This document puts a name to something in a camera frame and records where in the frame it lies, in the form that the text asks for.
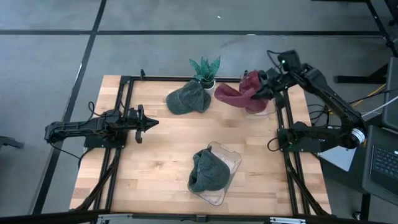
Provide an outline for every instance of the gray bucket hat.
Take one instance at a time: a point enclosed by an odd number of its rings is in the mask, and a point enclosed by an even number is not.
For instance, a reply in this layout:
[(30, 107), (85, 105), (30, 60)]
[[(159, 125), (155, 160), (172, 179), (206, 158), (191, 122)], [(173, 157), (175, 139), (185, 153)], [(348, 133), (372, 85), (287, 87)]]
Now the gray bucket hat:
[(230, 169), (210, 151), (211, 147), (193, 156), (193, 170), (188, 181), (188, 188), (192, 192), (221, 190), (229, 181)]
[(203, 113), (209, 108), (210, 102), (211, 96), (195, 80), (190, 80), (182, 88), (173, 91), (166, 97), (167, 107), (177, 115), (192, 111)]

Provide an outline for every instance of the red cloth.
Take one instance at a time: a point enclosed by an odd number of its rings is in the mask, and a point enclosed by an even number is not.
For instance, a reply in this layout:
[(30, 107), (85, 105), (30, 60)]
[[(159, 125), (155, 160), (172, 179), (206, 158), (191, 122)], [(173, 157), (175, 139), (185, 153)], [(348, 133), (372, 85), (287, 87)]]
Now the red cloth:
[(243, 77), (239, 84), (239, 91), (227, 84), (221, 83), (214, 95), (220, 100), (231, 106), (245, 108), (248, 113), (259, 113), (267, 108), (267, 100), (253, 100), (252, 96), (260, 88), (259, 74), (257, 70), (251, 71)]

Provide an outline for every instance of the white pot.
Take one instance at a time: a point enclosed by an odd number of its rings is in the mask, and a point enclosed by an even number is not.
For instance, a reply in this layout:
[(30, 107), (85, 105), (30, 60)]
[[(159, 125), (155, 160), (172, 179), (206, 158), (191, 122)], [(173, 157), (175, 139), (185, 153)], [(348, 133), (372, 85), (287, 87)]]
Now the white pot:
[(213, 86), (211, 88), (203, 88), (205, 90), (205, 92), (207, 92), (209, 95), (212, 95), (214, 93), (216, 87), (216, 80), (213, 81)]

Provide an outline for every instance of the cable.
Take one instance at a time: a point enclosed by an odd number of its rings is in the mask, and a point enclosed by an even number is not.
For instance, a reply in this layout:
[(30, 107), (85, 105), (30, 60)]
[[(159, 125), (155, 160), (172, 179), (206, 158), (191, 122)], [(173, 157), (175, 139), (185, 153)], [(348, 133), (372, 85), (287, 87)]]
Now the cable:
[(326, 109), (323, 109), (323, 110), (320, 110), (320, 111), (312, 111), (312, 112), (309, 113), (309, 114), (313, 114), (313, 113), (319, 113), (318, 116), (316, 116), (316, 117), (314, 117), (314, 118), (311, 118), (311, 119), (317, 119), (317, 118), (319, 118), (320, 116), (322, 116), (323, 114), (326, 113)]
[(381, 109), (381, 108), (383, 108), (383, 107), (389, 105), (390, 103), (394, 102), (396, 99), (398, 99), (398, 96), (396, 96), (394, 99), (388, 101), (387, 103), (384, 103), (383, 105), (379, 106), (378, 108), (376, 108), (376, 109), (374, 109), (374, 110), (372, 110), (372, 111), (367, 112), (366, 114), (362, 115), (362, 117), (365, 117), (365, 116), (367, 116), (367, 115), (369, 115), (369, 114), (371, 114), (371, 113), (377, 111), (378, 109)]
[(270, 144), (273, 140), (275, 140), (275, 139), (278, 139), (278, 137), (275, 137), (275, 138), (269, 140), (269, 142), (268, 142), (268, 144), (267, 144), (267, 148), (268, 148), (268, 150), (270, 150), (271, 152), (276, 152), (276, 151), (279, 151), (279, 149), (282, 149), (281, 147), (279, 147), (279, 148), (277, 148), (277, 149), (270, 149), (270, 148), (269, 148), (269, 144)]
[(83, 159), (83, 157), (90, 152), (91, 150), (93, 150), (94, 148), (87, 148), (87, 150), (80, 156), (79, 158), (79, 163), (78, 163), (78, 168), (80, 168), (80, 164), (81, 164), (81, 160)]
[(64, 150), (62, 150), (62, 149), (60, 149), (60, 148), (54, 146), (52, 143), (50, 143), (50, 145), (51, 145), (54, 149), (56, 149), (56, 150), (59, 150), (59, 151), (61, 151), (61, 152), (64, 152), (64, 153), (66, 153), (66, 154), (69, 154), (69, 155), (71, 155), (71, 156), (73, 156), (73, 157), (76, 157), (77, 159), (80, 159), (78, 156), (76, 156), (76, 155), (74, 155), (74, 154), (72, 154), (72, 153), (70, 153), (70, 152), (64, 151)]
[(318, 104), (307, 105), (307, 107), (310, 107), (310, 106), (321, 106), (321, 107), (324, 107), (323, 105), (318, 105)]
[(278, 55), (278, 54), (281, 54), (281, 53), (280, 53), (280, 52), (273, 52), (273, 51), (271, 51), (271, 50), (267, 50), (267, 55), (268, 55), (268, 57), (269, 57), (269, 60), (271, 60), (271, 62), (275, 65), (275, 67), (278, 68), (279, 73), (280, 73), (280, 74), (283, 74), (282, 69), (281, 69), (281, 64), (279, 64), (279, 65), (276, 64), (276, 62), (275, 62), (274, 59), (272, 58), (271, 54), (276, 54), (276, 55)]
[[(368, 113), (368, 112), (362, 112), (361, 114), (366, 114), (366, 113)], [(381, 114), (381, 113), (379, 113), (379, 112), (373, 112), (373, 113), (375, 113), (375, 114)]]
[[(377, 93), (379, 90), (381, 90), (382, 88), (384, 88), (385, 86), (386, 86), (386, 84), (381, 85), (379, 88), (377, 88), (377, 90), (374, 90), (374, 91), (371, 92), (368, 96), (372, 96), (373, 94)], [(354, 103), (354, 104), (352, 105), (352, 107), (354, 107), (354, 106), (356, 106), (356, 105), (358, 105), (358, 104), (360, 104), (360, 103), (362, 103), (362, 102), (363, 102), (363, 100), (359, 100), (358, 102)]]
[(355, 103), (355, 102), (360, 101), (360, 100), (366, 100), (366, 99), (372, 98), (372, 97), (377, 96), (377, 95), (380, 95), (380, 94), (385, 94), (385, 93), (389, 93), (389, 92), (392, 92), (392, 91), (397, 91), (397, 90), (398, 90), (398, 89), (387, 90), (387, 91), (386, 91), (386, 90), (383, 90), (383, 91), (381, 91), (381, 92), (379, 92), (379, 93), (376, 93), (375, 95), (365, 96), (364, 98), (361, 98), (361, 99), (358, 99), (358, 100), (349, 102), (349, 104)]
[(113, 110), (113, 112), (111, 113), (111, 114), (109, 114), (109, 115), (107, 115), (107, 114), (98, 114), (98, 113), (95, 113), (94, 112), (94, 110), (95, 110), (95, 105), (94, 105), (94, 102), (92, 102), (92, 101), (90, 101), (90, 102), (88, 102), (88, 110), (90, 110), (90, 112), (92, 113), (92, 114), (95, 114), (95, 115), (97, 115), (97, 116), (99, 116), (99, 117), (102, 117), (102, 118), (107, 118), (107, 117), (110, 117), (110, 116), (112, 116), (112, 115), (114, 115), (115, 113), (116, 113), (116, 110)]

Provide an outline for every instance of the black cable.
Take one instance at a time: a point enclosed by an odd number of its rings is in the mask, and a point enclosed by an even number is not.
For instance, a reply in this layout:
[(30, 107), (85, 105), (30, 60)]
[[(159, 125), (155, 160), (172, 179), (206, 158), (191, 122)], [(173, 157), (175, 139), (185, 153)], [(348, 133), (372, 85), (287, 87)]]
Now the black cable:
[(276, 54), (276, 55), (278, 55), (278, 54), (281, 54), (281, 53), (280, 53), (280, 52), (273, 52), (273, 51), (271, 51), (271, 50), (267, 50), (267, 55), (268, 55), (268, 57), (269, 57), (269, 60), (271, 60), (272, 64), (274, 64), (275, 67), (278, 68), (279, 73), (280, 73), (280, 74), (283, 74), (282, 69), (281, 69), (281, 64), (279, 64), (279, 65), (276, 64), (276, 62), (275, 62), (274, 59), (272, 58), (271, 54)]
[(312, 111), (312, 112), (310, 112), (310, 114), (313, 114), (313, 113), (319, 113), (318, 116), (316, 116), (316, 117), (314, 117), (314, 118), (311, 118), (311, 119), (317, 119), (317, 118), (319, 118), (320, 116), (322, 116), (323, 114), (325, 114), (326, 111), (325, 111), (325, 110), (321, 110), (321, 111)]
[(277, 148), (277, 149), (270, 149), (270, 148), (269, 148), (269, 144), (270, 144), (273, 140), (275, 140), (275, 139), (278, 139), (278, 137), (275, 137), (275, 138), (269, 140), (269, 142), (268, 142), (268, 144), (267, 144), (267, 148), (268, 148), (268, 150), (270, 150), (271, 152), (276, 152), (276, 151), (279, 151), (280, 149), (282, 149), (281, 147), (279, 147), (279, 148)]
[(69, 154), (69, 155), (71, 155), (71, 156), (73, 156), (73, 157), (76, 157), (77, 159), (80, 159), (78, 156), (76, 156), (76, 155), (74, 155), (74, 154), (72, 154), (72, 153), (70, 153), (70, 152), (64, 151), (64, 150), (62, 150), (62, 149), (60, 149), (60, 148), (54, 146), (52, 143), (50, 143), (50, 145), (51, 145), (54, 149), (56, 149), (56, 150), (59, 150), (59, 151), (61, 151), (61, 152), (64, 152), (64, 153), (66, 153), (66, 154)]
[(83, 159), (83, 157), (90, 152), (91, 150), (93, 150), (94, 148), (87, 148), (87, 150), (80, 156), (79, 158), (79, 163), (78, 163), (78, 168), (80, 168), (80, 164), (81, 164), (81, 160)]
[(95, 115), (97, 115), (97, 116), (99, 116), (99, 117), (102, 117), (102, 118), (107, 118), (107, 117), (110, 117), (110, 116), (112, 116), (112, 115), (114, 115), (115, 113), (116, 113), (116, 110), (113, 110), (113, 112), (111, 113), (111, 114), (98, 114), (98, 113), (95, 113), (94, 112), (94, 110), (95, 110), (95, 105), (94, 105), (94, 102), (92, 102), (92, 101), (90, 101), (90, 102), (88, 102), (88, 110), (90, 110), (90, 112), (92, 113), (92, 114), (95, 114)]
[(318, 105), (318, 104), (312, 104), (312, 105), (307, 105), (308, 107), (310, 106), (320, 106), (320, 107), (325, 107), (324, 105)]
[(321, 116), (318, 116), (318, 117), (317, 117), (317, 120), (316, 120), (314, 123), (311, 123), (311, 125), (312, 125), (312, 126), (317, 125), (317, 123), (318, 123), (318, 121), (319, 121), (320, 118), (321, 118)]
[(329, 109), (327, 107), (326, 107), (326, 115), (327, 115), (326, 124), (329, 125), (329, 122), (330, 122), (330, 111), (329, 111)]
[(389, 93), (389, 92), (397, 91), (397, 90), (398, 90), (398, 89), (395, 89), (395, 90), (387, 90), (387, 91), (383, 90), (383, 91), (381, 91), (381, 92), (379, 92), (379, 93), (376, 93), (376, 94), (373, 94), (373, 95), (371, 95), (371, 96), (365, 96), (365, 97), (363, 97), (363, 98), (361, 98), (361, 99), (358, 99), (358, 100), (354, 100), (354, 101), (352, 101), (352, 102), (349, 102), (349, 104), (356, 103), (356, 102), (361, 101), (361, 100), (366, 100), (366, 99), (372, 98), (372, 97), (377, 96), (377, 95), (380, 95), (380, 94)]

